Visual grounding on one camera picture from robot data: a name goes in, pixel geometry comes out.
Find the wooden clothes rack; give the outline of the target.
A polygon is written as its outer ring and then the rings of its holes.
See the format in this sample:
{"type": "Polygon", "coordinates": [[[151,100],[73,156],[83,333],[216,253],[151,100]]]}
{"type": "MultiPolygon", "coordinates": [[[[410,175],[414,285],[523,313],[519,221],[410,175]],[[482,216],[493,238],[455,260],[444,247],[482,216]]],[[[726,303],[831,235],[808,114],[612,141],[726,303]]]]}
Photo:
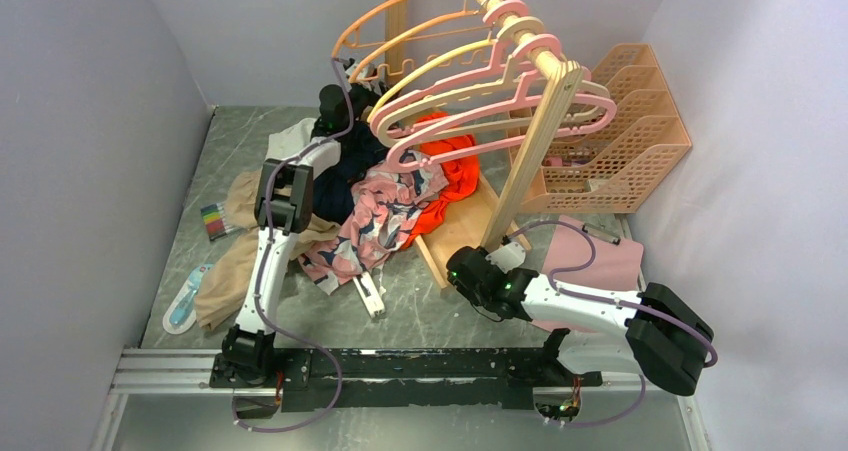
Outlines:
{"type": "MultiPolygon", "coordinates": [[[[502,19],[500,24],[494,26],[488,26],[483,22],[486,12],[501,1],[503,0],[465,0],[458,11],[481,11],[482,18],[478,20],[478,25],[486,32],[485,39],[487,39],[490,35],[497,35],[500,25],[507,22],[502,19]]],[[[399,23],[407,3],[378,16],[384,16],[388,23],[399,23]]],[[[445,32],[445,24],[426,30],[424,34],[445,32]]],[[[377,57],[366,68],[369,80],[364,82],[386,79],[390,88],[434,57],[420,62],[401,59],[400,52],[405,44],[377,57]]],[[[341,51],[345,49],[357,53],[357,65],[373,50],[373,47],[358,49],[343,47],[341,51]]],[[[455,60],[450,66],[432,69],[405,87],[398,95],[403,96],[411,91],[426,88],[442,78],[482,67],[488,58],[489,53],[483,51],[471,64],[461,65],[458,60],[455,60]]],[[[446,265],[456,250],[464,246],[476,245],[494,249],[503,235],[515,230],[514,218],[520,212],[523,195],[540,167],[551,142],[556,138],[581,136],[598,131],[615,115],[616,106],[608,92],[603,86],[592,82],[589,71],[578,62],[567,59],[565,55],[563,59],[559,59],[551,52],[541,50],[533,52],[530,59],[543,74],[541,82],[532,87],[534,94],[543,96],[541,107],[510,111],[506,114],[507,118],[529,117],[530,124],[472,135],[476,144],[516,136],[524,138],[522,144],[518,146],[494,150],[512,150],[517,155],[504,189],[496,192],[484,177],[479,177],[478,187],[471,196],[449,205],[445,221],[441,226],[414,240],[415,248],[426,262],[441,291],[449,289],[446,265]]],[[[406,118],[401,123],[392,125],[391,128],[393,130],[407,128],[428,120],[459,114],[501,99],[500,96],[494,95],[482,96],[474,100],[432,108],[406,118]]],[[[420,150],[420,147],[412,148],[407,152],[407,158],[412,161],[423,156],[424,152],[420,150]]]]}

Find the navy blue shorts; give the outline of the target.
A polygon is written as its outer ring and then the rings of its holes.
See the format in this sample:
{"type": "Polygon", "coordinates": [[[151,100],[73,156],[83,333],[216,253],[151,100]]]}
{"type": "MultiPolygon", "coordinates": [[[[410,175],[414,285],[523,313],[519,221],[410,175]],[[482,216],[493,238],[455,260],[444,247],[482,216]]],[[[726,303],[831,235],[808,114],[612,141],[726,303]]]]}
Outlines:
{"type": "Polygon", "coordinates": [[[340,143],[339,162],[317,176],[313,185],[313,214],[337,224],[343,224],[353,212],[352,186],[388,153],[364,121],[357,121],[340,143]]]}

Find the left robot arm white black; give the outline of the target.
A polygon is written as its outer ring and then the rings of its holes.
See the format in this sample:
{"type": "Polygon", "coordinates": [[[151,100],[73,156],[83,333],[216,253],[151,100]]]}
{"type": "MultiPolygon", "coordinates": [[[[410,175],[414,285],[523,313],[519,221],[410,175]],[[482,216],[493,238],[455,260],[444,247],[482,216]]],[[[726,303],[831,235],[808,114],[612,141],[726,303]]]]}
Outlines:
{"type": "Polygon", "coordinates": [[[313,216],[314,180],[350,149],[360,118],[379,98],[362,84],[327,85],[319,92],[319,117],[310,141],[261,169],[254,215],[259,226],[257,257],[243,306],[216,357],[210,385],[261,387],[282,376],[274,340],[280,333],[272,312],[300,235],[313,216]]]}

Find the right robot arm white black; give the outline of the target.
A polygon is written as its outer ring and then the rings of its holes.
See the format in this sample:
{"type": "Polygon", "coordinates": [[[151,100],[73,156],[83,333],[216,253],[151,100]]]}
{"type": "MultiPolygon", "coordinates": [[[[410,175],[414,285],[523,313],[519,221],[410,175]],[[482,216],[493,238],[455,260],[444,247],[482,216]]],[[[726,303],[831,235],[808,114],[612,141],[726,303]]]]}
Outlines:
{"type": "Polygon", "coordinates": [[[597,289],[553,279],[513,259],[500,266],[483,248],[463,247],[446,265],[448,282],[472,305],[503,320],[560,324],[565,333],[539,362],[550,384],[575,374],[640,375],[671,394],[694,394],[718,356],[709,325],[669,287],[597,289]]]}

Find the pink patterned shorts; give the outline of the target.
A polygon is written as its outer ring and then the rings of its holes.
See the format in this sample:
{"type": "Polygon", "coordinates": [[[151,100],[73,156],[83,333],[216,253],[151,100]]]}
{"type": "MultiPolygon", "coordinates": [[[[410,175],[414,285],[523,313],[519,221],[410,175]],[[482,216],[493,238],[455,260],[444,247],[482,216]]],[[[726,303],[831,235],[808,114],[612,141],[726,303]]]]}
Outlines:
{"type": "Polygon", "coordinates": [[[423,210],[448,184],[438,165],[396,173],[380,164],[354,184],[352,214],[338,235],[298,257],[302,270],[326,294],[400,250],[423,210]]]}

